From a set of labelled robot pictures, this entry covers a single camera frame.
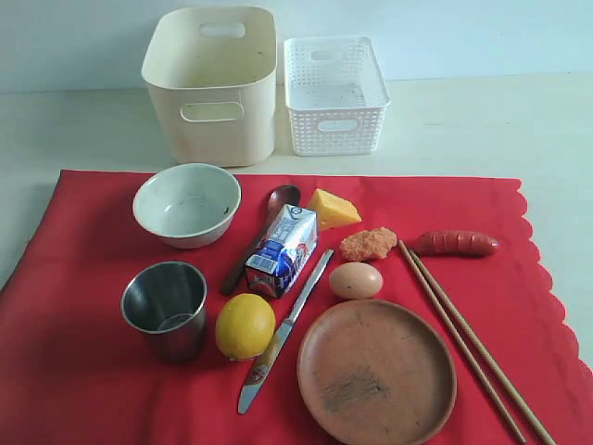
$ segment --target white wall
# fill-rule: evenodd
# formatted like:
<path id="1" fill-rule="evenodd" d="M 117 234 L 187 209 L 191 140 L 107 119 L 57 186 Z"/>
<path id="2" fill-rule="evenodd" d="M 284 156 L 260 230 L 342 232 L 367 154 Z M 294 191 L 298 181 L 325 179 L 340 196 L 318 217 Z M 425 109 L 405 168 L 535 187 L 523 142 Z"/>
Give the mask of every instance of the white wall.
<path id="1" fill-rule="evenodd" d="M 140 66 L 158 18 L 205 3 L 6 0 L 0 10 L 0 92 L 142 86 Z M 387 79 L 593 70 L 591 0 L 250 3 L 272 10 L 280 41 L 370 36 Z"/>

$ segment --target spoon handle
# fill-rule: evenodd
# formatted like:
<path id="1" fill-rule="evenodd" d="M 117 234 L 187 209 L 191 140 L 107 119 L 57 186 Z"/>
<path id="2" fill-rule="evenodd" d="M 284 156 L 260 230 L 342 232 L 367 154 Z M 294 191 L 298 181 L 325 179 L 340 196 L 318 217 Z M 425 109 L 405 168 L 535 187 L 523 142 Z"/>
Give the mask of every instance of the spoon handle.
<path id="1" fill-rule="evenodd" d="M 244 250 L 243 255 L 236 261 L 233 268 L 229 273 L 227 273 L 224 281 L 222 282 L 221 286 L 221 293 L 222 295 L 230 295 L 233 292 L 233 289 L 236 288 L 241 276 L 243 276 L 243 272 L 245 271 L 245 263 L 249 260 L 249 257 L 253 254 L 254 250 L 261 241 L 261 238 L 266 235 L 268 228 L 270 227 L 270 223 L 267 223 L 259 230 L 258 234 L 255 238 L 251 241 L 251 244 L 247 246 Z"/>

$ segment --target plastic storage bin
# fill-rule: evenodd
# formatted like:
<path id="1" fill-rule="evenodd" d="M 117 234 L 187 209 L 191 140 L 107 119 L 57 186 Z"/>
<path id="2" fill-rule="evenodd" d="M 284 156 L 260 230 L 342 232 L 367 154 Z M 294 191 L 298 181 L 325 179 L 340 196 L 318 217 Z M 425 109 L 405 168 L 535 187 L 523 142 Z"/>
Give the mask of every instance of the plastic storage bin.
<path id="1" fill-rule="evenodd" d="M 276 30 L 259 7 L 188 7 L 158 22 L 142 76 L 181 163 L 246 166 L 273 151 Z"/>
<path id="2" fill-rule="evenodd" d="M 358 155 L 377 148 L 390 98 L 370 39 L 289 39 L 284 63 L 296 154 Z"/>

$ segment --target metal cup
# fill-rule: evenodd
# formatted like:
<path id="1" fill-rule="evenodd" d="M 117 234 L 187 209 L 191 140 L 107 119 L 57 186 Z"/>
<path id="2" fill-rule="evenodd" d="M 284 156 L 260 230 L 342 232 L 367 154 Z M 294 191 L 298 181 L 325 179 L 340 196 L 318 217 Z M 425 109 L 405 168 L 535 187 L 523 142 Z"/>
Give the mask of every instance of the metal cup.
<path id="1" fill-rule="evenodd" d="M 154 264 L 127 285 L 123 318 L 142 332 L 165 362 L 185 362 L 201 351 L 206 336 L 206 280 L 191 264 Z"/>

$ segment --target egg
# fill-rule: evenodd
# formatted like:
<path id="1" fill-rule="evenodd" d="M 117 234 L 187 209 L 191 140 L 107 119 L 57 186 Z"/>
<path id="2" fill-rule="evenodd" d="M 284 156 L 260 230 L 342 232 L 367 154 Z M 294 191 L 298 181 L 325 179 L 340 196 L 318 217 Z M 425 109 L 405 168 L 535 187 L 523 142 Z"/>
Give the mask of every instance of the egg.
<path id="1" fill-rule="evenodd" d="M 381 287 L 381 273 L 366 262 L 346 262 L 330 273 L 330 288 L 342 299 L 369 299 Z"/>

